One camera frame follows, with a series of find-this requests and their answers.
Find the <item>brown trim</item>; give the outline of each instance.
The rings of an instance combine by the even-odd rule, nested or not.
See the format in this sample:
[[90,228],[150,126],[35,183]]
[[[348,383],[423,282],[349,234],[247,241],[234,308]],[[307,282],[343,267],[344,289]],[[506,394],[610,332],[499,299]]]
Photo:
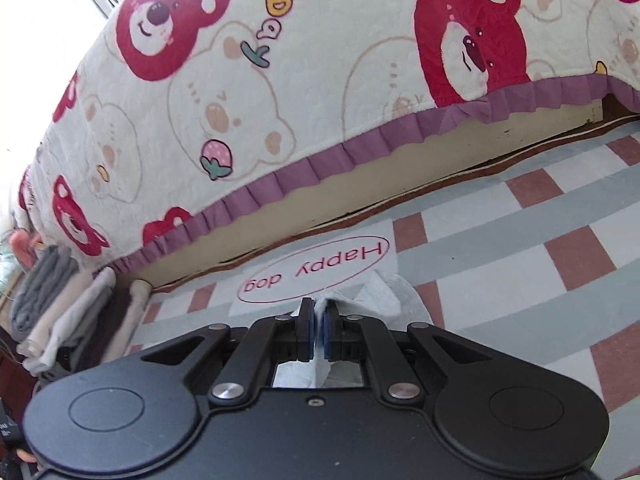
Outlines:
[[617,477],[616,480],[623,480],[625,478],[629,478],[635,475],[640,475],[640,465],[638,467],[631,469],[630,471],[627,471],[622,476]]
[[575,142],[578,140],[587,140],[593,139],[594,137],[601,137],[607,132],[611,131],[613,128],[617,128],[618,126],[622,126],[623,124],[631,123],[633,121],[638,120],[638,115],[632,115],[627,117],[621,117],[616,120],[610,121],[609,123],[603,124],[593,130],[588,132],[584,132],[581,135],[575,135],[576,130],[584,129],[585,126],[581,126],[580,128],[575,128],[574,130],[570,130],[565,132],[564,134],[560,134],[559,136],[551,137],[551,139],[542,140],[536,144],[531,146],[527,146],[517,152],[511,152],[507,155],[503,155],[497,158],[492,158],[488,160],[484,164],[475,166],[470,168],[470,170],[466,170],[462,174],[454,174],[448,178],[444,178],[443,180],[439,180],[437,182],[433,182],[431,184],[425,184],[409,193],[402,194],[400,196],[396,196],[391,200],[387,200],[383,203],[380,203],[377,206],[367,207],[362,213],[350,213],[348,218],[345,218],[342,221],[333,221],[329,225],[318,226],[312,229],[309,229],[303,233],[295,234],[290,237],[284,238],[283,240],[274,242],[268,246],[265,246],[260,249],[256,249],[250,253],[244,254],[242,256],[238,256],[231,262],[227,262],[224,264],[219,264],[213,267],[210,267],[207,270],[201,270],[191,276],[187,276],[181,278],[180,280],[176,280],[175,282],[169,283],[167,285],[159,286],[154,290],[154,292],[171,292],[177,287],[184,285],[185,283],[194,280],[195,278],[199,278],[206,274],[210,274],[212,272],[222,272],[224,270],[232,270],[236,267],[241,266],[242,264],[247,263],[250,260],[253,260],[257,256],[260,256],[264,253],[268,253],[269,251],[273,251],[282,245],[289,244],[291,242],[295,242],[297,240],[302,240],[303,238],[308,238],[311,236],[327,233],[330,231],[344,229],[347,227],[352,227],[356,224],[359,224],[363,220],[370,218],[378,213],[386,211],[387,209],[391,209],[392,207],[408,202],[414,198],[418,198],[419,196],[425,195],[432,191],[436,191],[442,189],[443,187],[453,186],[454,184],[459,184],[460,182],[466,182],[467,180],[471,180],[474,178],[479,178],[483,176],[491,176],[497,173],[501,173],[504,170],[514,166],[518,162],[529,158],[530,156],[537,155],[539,153],[546,152],[547,150],[551,150],[552,148],[556,148],[558,146],[562,146],[564,144],[569,144],[570,142]]

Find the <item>folded clothes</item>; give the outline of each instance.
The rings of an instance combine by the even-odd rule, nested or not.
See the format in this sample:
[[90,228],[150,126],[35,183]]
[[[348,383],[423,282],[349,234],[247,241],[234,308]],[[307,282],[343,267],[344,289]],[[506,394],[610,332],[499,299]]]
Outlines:
[[69,365],[72,372],[76,371],[80,356],[84,348],[91,341],[96,329],[98,328],[98,316],[105,308],[113,295],[113,290],[109,287],[104,288],[100,295],[95,299],[94,304],[84,314],[82,321],[76,328],[75,332],[64,343],[65,347],[70,348]]
[[120,328],[109,343],[109,347],[102,356],[101,362],[108,363],[123,356],[127,349],[127,344],[133,335],[133,331],[139,325],[140,320],[142,320],[142,315],[145,312],[151,290],[151,284],[142,280],[136,280],[131,283],[129,289],[131,293],[131,304],[127,309],[127,315],[122,320]]
[[117,288],[113,291],[111,301],[98,315],[97,325],[100,330],[94,332],[87,346],[82,349],[81,354],[78,356],[78,362],[74,366],[74,371],[80,372],[100,364],[107,346],[109,346],[113,336],[122,324],[130,303],[131,294],[128,289]]
[[27,274],[9,312],[11,336],[23,341],[69,279],[78,272],[71,249],[47,247]]
[[40,357],[51,336],[53,324],[74,304],[93,280],[88,270],[83,269],[73,275],[50,307],[42,314],[27,339],[18,345],[18,353],[25,357]]
[[115,286],[116,276],[111,267],[106,267],[95,277],[94,282],[84,290],[80,297],[58,318],[51,329],[51,336],[40,357],[25,359],[22,365],[31,375],[51,370],[56,362],[58,349],[71,336],[82,321],[84,314],[91,308],[105,288]]

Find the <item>purple ruffle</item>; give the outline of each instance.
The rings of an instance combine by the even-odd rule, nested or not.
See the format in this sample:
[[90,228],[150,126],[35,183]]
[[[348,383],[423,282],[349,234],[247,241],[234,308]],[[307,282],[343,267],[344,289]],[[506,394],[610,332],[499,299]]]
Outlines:
[[450,132],[468,118],[485,124],[495,123],[506,120],[514,112],[586,105],[609,93],[629,110],[640,112],[640,92],[612,76],[589,74],[509,86],[476,101],[432,108],[395,119],[260,177],[135,253],[114,261],[111,266],[122,273],[147,266],[213,229],[231,224],[239,216],[249,215],[265,204],[283,199],[295,189],[315,186],[329,176],[346,173],[359,164],[387,156],[404,144],[423,142],[429,136]]

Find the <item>bedspread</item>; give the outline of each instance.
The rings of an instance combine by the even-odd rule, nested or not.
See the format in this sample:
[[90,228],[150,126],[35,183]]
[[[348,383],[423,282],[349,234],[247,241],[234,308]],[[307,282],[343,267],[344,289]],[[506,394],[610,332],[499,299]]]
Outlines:
[[469,116],[640,108],[639,2],[124,0],[25,203],[46,243],[128,270]]

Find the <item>gray towel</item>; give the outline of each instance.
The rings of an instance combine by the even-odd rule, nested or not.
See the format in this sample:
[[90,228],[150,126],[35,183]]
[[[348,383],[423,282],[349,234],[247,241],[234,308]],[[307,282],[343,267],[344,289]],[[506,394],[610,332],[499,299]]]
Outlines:
[[71,276],[78,272],[78,262],[71,249],[47,247],[27,274],[9,312],[11,336],[23,341]]

